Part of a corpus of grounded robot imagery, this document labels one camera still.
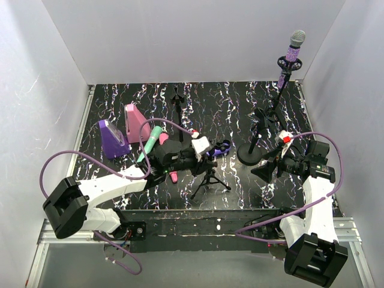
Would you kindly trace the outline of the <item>tripod stand with clip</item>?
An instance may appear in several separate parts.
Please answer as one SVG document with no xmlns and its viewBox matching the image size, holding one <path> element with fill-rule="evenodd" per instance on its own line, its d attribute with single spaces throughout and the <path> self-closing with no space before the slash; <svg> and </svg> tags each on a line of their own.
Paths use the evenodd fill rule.
<svg viewBox="0 0 384 288">
<path fill-rule="evenodd" d="M 213 160 L 215 157 L 209 157 L 207 155 L 208 160 Z M 193 200 L 197 194 L 197 192 L 200 190 L 201 187 L 203 186 L 208 186 L 208 185 L 213 185 L 213 184 L 221 184 L 226 190 L 230 191 L 231 187 L 225 184 L 222 180 L 220 180 L 218 177 L 215 175 L 215 169 L 213 167 L 210 167 L 204 177 L 203 181 L 199 184 L 198 188 L 196 191 L 191 195 L 190 199 Z"/>
</svg>

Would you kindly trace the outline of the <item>purple glitter microphone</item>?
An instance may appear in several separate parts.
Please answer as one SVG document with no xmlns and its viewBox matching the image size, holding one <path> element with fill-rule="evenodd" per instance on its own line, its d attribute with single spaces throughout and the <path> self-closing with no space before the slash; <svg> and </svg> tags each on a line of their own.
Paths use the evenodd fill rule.
<svg viewBox="0 0 384 288">
<path fill-rule="evenodd" d="M 285 56 L 278 59 L 277 64 L 281 68 L 281 73 L 277 83 L 279 90 L 283 89 L 286 82 L 289 81 L 292 71 L 301 68 L 302 62 L 298 59 L 298 54 L 301 45 L 305 41 L 305 32 L 303 30 L 296 30 L 290 37 L 290 45 Z"/>
</svg>

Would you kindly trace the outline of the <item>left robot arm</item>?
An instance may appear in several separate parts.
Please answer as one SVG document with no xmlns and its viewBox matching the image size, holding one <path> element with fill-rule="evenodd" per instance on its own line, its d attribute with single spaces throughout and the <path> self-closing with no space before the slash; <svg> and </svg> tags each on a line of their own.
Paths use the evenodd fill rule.
<svg viewBox="0 0 384 288">
<path fill-rule="evenodd" d="M 117 209 L 99 205 L 130 193 L 141 193 L 166 180 L 170 172 L 189 170 L 199 175 L 215 164 L 208 161 L 211 144 L 207 137 L 193 139 L 189 146 L 166 140 L 149 153 L 148 159 L 96 179 L 64 178 L 47 197 L 43 209 L 58 239 L 79 231 L 104 232 L 120 239 L 128 231 L 128 220 Z"/>
</svg>

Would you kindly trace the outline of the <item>purple metronome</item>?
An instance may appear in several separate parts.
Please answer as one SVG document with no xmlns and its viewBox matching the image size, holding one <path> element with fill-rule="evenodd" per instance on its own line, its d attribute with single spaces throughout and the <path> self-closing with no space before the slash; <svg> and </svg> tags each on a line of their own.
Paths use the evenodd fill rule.
<svg viewBox="0 0 384 288">
<path fill-rule="evenodd" d="M 122 157 L 129 154 L 130 145 L 123 133 L 108 119 L 98 122 L 101 133 L 101 146 L 107 159 Z"/>
</svg>

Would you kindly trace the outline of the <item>tripod stand with shock mount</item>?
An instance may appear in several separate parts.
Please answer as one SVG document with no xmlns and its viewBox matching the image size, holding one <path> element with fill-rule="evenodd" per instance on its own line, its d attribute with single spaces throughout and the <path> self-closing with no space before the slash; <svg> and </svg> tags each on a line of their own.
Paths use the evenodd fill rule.
<svg viewBox="0 0 384 288">
<path fill-rule="evenodd" d="M 290 80 L 292 72 L 302 67 L 302 61 L 297 56 L 281 56 L 277 60 L 277 65 L 281 68 L 281 74 L 277 83 L 278 95 L 272 99 L 272 106 L 268 106 L 266 109 L 259 107 L 255 109 L 258 124 L 264 124 L 265 126 L 279 120 L 276 109 L 281 95 Z"/>
</svg>

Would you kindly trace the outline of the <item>round base stand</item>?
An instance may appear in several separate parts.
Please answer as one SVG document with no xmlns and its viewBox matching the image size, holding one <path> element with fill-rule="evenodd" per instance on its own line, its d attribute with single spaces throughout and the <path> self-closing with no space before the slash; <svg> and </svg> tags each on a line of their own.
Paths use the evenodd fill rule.
<svg viewBox="0 0 384 288">
<path fill-rule="evenodd" d="M 274 125 L 275 117 L 272 109 L 256 108 L 254 111 L 256 123 L 251 129 L 252 138 L 250 143 L 243 143 L 237 150 L 238 160 L 246 166 L 256 165 L 262 158 L 262 150 L 257 146 L 259 136 L 263 130 L 267 130 Z"/>
<path fill-rule="evenodd" d="M 182 126 L 181 104 L 184 103 L 184 97 L 179 95 L 177 86 L 173 87 L 173 91 L 174 91 L 174 95 L 171 96 L 170 102 L 176 110 L 176 114 L 178 117 L 178 125 L 181 127 Z M 179 137 L 179 141 L 181 142 L 183 147 L 187 147 L 188 145 L 191 144 L 192 138 L 188 133 L 185 133 L 182 130 L 178 130 L 178 137 Z"/>
</svg>

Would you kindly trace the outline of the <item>purple plastic microphone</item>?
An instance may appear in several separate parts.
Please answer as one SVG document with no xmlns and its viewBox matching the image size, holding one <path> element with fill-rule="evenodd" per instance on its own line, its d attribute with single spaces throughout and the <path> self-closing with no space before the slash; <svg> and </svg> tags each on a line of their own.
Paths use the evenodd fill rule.
<svg viewBox="0 0 384 288">
<path fill-rule="evenodd" d="M 212 148 L 206 153 L 209 157 L 217 157 L 219 155 L 225 155 L 231 149 L 231 141 L 223 140 L 222 142 L 216 142 Z"/>
</svg>

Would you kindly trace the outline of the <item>teal plastic microphone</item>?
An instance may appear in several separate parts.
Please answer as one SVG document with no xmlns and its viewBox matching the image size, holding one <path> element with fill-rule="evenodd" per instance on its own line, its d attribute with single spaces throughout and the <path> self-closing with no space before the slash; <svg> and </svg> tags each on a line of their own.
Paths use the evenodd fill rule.
<svg viewBox="0 0 384 288">
<path fill-rule="evenodd" d="M 152 151 L 157 140 L 160 138 L 161 132 L 162 132 L 162 128 L 160 126 L 155 126 L 151 130 L 149 137 L 146 140 L 145 145 L 142 148 L 140 148 L 141 153 L 140 153 L 139 157 L 137 158 L 138 163 L 141 162 L 142 160 L 144 160 L 144 158 L 145 158 L 144 153 L 149 154 Z"/>
</svg>

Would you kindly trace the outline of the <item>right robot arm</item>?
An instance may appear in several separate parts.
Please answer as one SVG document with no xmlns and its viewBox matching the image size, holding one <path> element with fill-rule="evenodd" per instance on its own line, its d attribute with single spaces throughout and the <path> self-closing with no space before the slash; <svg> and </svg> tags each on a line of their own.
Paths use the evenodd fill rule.
<svg viewBox="0 0 384 288">
<path fill-rule="evenodd" d="M 305 154 L 293 157 L 287 145 L 280 144 L 262 156 L 266 164 L 252 169 L 252 174 L 270 182 L 273 171 L 287 172 L 302 179 L 305 217 L 291 215 L 280 220 L 287 251 L 284 270 L 287 274 L 322 287 L 330 287 L 348 258 L 348 250 L 340 245 L 333 221 L 332 199 L 328 193 L 335 187 L 335 170 L 327 165 L 329 144 L 309 142 Z"/>
</svg>

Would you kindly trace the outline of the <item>pink metronome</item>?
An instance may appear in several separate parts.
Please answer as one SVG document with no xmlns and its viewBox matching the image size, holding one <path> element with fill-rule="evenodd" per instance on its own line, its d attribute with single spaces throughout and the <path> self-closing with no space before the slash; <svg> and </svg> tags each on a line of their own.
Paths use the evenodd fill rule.
<svg viewBox="0 0 384 288">
<path fill-rule="evenodd" d="M 151 134 L 151 128 L 146 123 L 141 134 L 139 134 L 140 126 L 146 121 L 144 115 L 138 110 L 135 104 L 127 104 L 124 106 L 125 112 L 125 130 L 129 143 L 138 143 L 139 136 L 143 142 L 147 141 Z"/>
</svg>

